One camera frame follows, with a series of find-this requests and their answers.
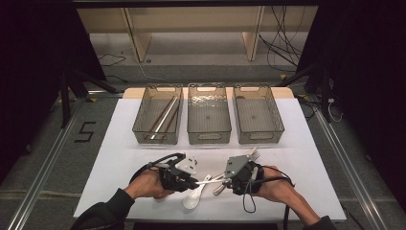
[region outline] background table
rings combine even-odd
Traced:
[[[287,96],[289,89],[282,89],[282,92],[286,93],[285,96],[278,98],[277,93],[276,102],[285,132],[278,144],[256,145],[260,153],[257,162],[262,165],[277,165],[287,173],[296,184],[297,191],[307,199],[320,216],[329,215],[335,221],[343,221],[346,217],[328,179],[299,103],[291,96]],[[124,188],[132,174],[147,162],[171,153],[185,152],[187,155],[194,155],[198,162],[197,174],[194,177],[202,180],[207,173],[213,176],[222,173],[229,156],[244,154],[254,146],[238,143],[231,100],[229,100],[229,111],[233,130],[230,143],[227,145],[191,146],[189,144],[186,129],[188,114],[186,103],[183,106],[177,145],[139,145],[131,129],[140,102],[140,99],[121,99],[117,103],[74,217],[78,217],[97,202],[107,201],[114,195],[117,188]],[[193,210],[184,208],[182,204],[182,199],[190,191],[175,193],[163,200],[139,198],[127,218],[139,221],[177,222],[279,222],[283,220],[284,205],[254,197],[257,211],[249,214],[243,210],[242,195],[233,195],[231,190],[226,189],[221,195],[214,196],[212,191],[217,186],[218,184],[207,185],[203,190],[200,203]],[[252,202],[248,196],[246,198],[246,207],[252,210]],[[291,212],[289,219],[298,220],[298,217]]]

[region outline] white spoon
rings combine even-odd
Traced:
[[[206,175],[206,177],[204,177],[203,181],[208,181],[212,178],[212,176],[210,174]],[[197,204],[199,203],[200,200],[200,196],[202,194],[202,190],[204,188],[205,184],[200,185],[198,188],[194,189],[190,194],[188,194],[188,196],[186,196],[183,199],[183,206],[185,206],[185,208],[187,209],[193,209],[197,206]]]

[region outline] black sleeve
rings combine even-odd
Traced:
[[[304,230],[336,230],[329,216],[322,217],[317,223],[305,227]]]
[[[97,203],[82,213],[71,230],[77,229],[124,229],[124,220],[134,200],[122,189],[107,202]]]

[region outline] white tabletop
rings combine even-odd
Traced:
[[[237,141],[233,103],[229,101],[232,124],[230,143],[227,145],[190,145],[187,133],[187,104],[183,105],[179,142],[174,146],[153,146],[138,144],[132,127],[140,105],[140,99],[120,99],[117,103],[99,155],[79,201],[74,217],[97,202],[107,201],[117,188],[124,188],[131,176],[144,164],[155,161],[175,152],[194,155],[197,160],[198,180],[206,174],[215,176],[224,172],[229,156],[244,154],[254,145],[240,145]],[[304,114],[296,99],[276,99],[281,113],[285,132],[278,144],[256,145],[262,165],[276,165],[287,173],[296,190],[302,194],[313,209],[322,216],[330,216],[333,221],[346,219],[337,195],[328,178],[326,169],[315,146],[305,121]],[[246,213],[242,206],[242,195],[233,195],[226,189],[219,196],[213,195],[218,184],[208,184],[195,209],[186,209],[182,199],[191,191],[175,193],[162,200],[153,198],[136,199],[128,219],[139,221],[244,221],[281,222],[284,205],[254,197],[257,211]],[[252,201],[246,197],[247,209],[252,209]],[[290,212],[289,219],[298,220]]]

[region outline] transparent gray bin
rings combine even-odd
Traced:
[[[279,143],[284,126],[268,83],[236,84],[233,103],[240,144]]]
[[[176,145],[182,104],[182,84],[148,84],[132,128],[138,143]]]
[[[190,83],[188,87],[189,143],[229,143],[231,122],[225,84]]]

